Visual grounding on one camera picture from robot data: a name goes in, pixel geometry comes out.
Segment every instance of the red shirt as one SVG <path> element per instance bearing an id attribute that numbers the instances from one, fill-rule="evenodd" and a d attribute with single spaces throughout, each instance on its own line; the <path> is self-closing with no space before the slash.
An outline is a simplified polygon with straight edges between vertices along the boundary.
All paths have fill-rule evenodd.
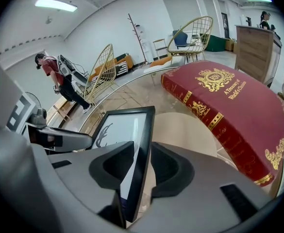
<path id="1" fill-rule="evenodd" d="M 64 76 L 59 73 L 59 68 L 55 59 L 47 59 L 43 62 L 42 65 L 43 70 L 46 75 L 49 76 L 51 71 L 55 72 L 56 79 L 60 85 L 63 85 Z"/>

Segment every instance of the ceiling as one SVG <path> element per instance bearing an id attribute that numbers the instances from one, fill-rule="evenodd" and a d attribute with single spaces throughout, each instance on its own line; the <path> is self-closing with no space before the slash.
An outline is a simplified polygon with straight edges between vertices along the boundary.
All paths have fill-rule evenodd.
<path id="1" fill-rule="evenodd" d="M 35 7 L 36 0 L 12 1 L 0 18 L 0 54 L 31 41 L 49 37 L 66 38 L 83 20 L 116 0 L 59 1 L 76 5 L 78 9 L 71 13 Z M 241 5 L 251 4 L 247 0 L 232 1 Z"/>

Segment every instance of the book cover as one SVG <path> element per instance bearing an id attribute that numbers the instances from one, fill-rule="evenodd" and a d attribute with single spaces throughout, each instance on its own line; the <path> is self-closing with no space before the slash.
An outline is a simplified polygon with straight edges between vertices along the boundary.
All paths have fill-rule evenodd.
<path id="1" fill-rule="evenodd" d="M 257 185 L 271 183 L 284 156 L 284 101 L 252 77 L 198 61 L 161 76 L 219 140 L 238 170 Z"/>

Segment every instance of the wooden cabinet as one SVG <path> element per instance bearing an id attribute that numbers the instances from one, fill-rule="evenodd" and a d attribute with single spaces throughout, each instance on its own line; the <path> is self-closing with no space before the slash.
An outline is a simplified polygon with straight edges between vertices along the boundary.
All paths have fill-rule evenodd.
<path id="1" fill-rule="evenodd" d="M 235 69 L 271 86 L 281 53 L 281 41 L 270 30 L 237 26 Z"/>

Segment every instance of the gold chair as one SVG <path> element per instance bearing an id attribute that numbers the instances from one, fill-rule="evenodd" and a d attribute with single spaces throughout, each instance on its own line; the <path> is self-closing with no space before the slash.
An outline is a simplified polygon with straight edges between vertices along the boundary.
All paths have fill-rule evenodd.
<path id="1" fill-rule="evenodd" d="M 98 74 L 94 84 L 91 84 L 91 80 L 88 79 L 84 89 L 84 99 L 94 105 L 96 104 L 94 99 L 114 84 L 116 77 L 116 67 L 112 44 L 108 44 L 100 53 L 97 61 L 92 68 L 91 73 L 93 72 L 97 63 L 101 68 L 100 73 Z"/>
<path id="2" fill-rule="evenodd" d="M 211 17 L 199 17 L 193 19 L 192 21 L 188 22 L 185 26 L 183 26 L 180 30 L 178 30 L 177 33 L 172 37 L 172 39 L 170 40 L 167 46 L 167 51 L 171 54 L 172 58 L 175 55 L 184 55 L 185 57 L 189 58 L 192 57 L 192 60 L 194 61 L 194 56 L 199 53 L 202 53 L 204 57 L 203 51 L 206 49 L 209 43 L 212 26 L 213 26 L 213 19 Z M 177 35 L 180 32 L 184 32 L 185 28 L 190 29 L 191 32 L 190 42 L 185 47 L 181 47 L 178 49 L 171 49 L 170 45 L 172 41 L 174 41 L 174 39 L 177 37 Z"/>

